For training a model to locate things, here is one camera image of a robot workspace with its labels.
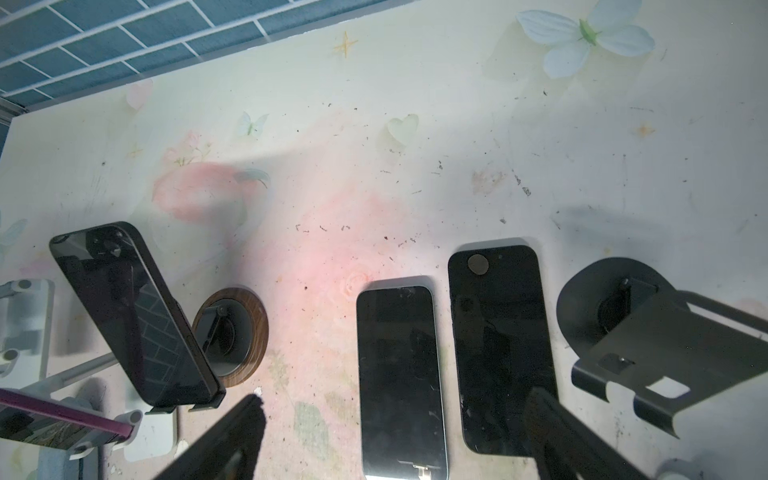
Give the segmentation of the black phone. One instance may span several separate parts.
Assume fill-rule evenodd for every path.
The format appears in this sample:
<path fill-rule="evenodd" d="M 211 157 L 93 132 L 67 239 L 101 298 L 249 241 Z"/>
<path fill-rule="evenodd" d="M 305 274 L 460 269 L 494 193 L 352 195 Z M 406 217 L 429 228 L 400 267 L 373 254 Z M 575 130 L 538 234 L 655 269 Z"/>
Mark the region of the black phone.
<path fill-rule="evenodd" d="M 459 251 L 448 278 L 464 442 L 527 457 L 526 399 L 558 393 L 538 257 L 527 245 Z"/>
<path fill-rule="evenodd" d="M 226 389 L 136 227 L 121 221 L 60 234 L 49 249 L 153 411 L 221 404 Z"/>

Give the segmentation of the purple phone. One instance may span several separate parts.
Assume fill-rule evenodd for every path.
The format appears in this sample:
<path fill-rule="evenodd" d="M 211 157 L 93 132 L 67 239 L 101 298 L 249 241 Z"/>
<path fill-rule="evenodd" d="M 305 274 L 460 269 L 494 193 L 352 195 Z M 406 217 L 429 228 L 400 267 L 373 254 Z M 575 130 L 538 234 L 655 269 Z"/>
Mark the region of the purple phone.
<path fill-rule="evenodd" d="M 109 419 L 72 402 L 1 389 L 1 438 L 5 440 L 80 453 L 129 440 L 134 429 L 131 414 L 126 419 Z"/>

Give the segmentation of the black round stand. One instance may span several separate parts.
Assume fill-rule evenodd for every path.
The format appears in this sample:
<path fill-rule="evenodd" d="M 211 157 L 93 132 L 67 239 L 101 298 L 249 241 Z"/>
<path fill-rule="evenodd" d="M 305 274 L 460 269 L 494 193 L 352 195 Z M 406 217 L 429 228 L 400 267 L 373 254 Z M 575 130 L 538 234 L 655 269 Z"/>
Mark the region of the black round stand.
<path fill-rule="evenodd" d="M 611 383 L 633 391 L 636 416 L 669 435 L 681 411 L 767 371 L 766 321 L 678 290 L 637 260 L 582 269 L 556 317 L 578 357 L 572 384 L 602 400 Z"/>

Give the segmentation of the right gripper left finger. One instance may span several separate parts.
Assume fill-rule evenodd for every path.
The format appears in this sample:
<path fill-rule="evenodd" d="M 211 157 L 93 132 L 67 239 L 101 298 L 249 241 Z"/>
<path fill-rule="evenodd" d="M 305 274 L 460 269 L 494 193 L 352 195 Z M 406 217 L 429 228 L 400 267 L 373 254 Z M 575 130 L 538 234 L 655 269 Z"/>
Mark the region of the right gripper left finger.
<path fill-rule="evenodd" d="M 247 395 L 156 479 L 254 479 L 266 425 L 262 399 Z"/>

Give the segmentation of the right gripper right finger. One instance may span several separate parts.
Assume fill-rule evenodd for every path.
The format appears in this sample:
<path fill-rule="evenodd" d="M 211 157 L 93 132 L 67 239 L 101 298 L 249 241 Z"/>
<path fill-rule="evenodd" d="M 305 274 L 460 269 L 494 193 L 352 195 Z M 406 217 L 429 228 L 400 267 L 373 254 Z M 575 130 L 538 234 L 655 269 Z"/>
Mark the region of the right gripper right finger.
<path fill-rule="evenodd" d="M 542 388 L 528 395 L 523 422 L 541 479 L 646 477 Z"/>

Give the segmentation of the teal phone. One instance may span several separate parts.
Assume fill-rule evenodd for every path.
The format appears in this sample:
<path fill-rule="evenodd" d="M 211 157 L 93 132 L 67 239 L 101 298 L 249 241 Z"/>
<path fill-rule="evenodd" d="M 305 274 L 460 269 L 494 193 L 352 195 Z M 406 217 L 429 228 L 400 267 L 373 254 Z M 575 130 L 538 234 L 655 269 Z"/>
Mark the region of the teal phone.
<path fill-rule="evenodd" d="M 422 285 L 356 301 L 362 469 L 367 479 L 447 479 L 434 305 Z"/>

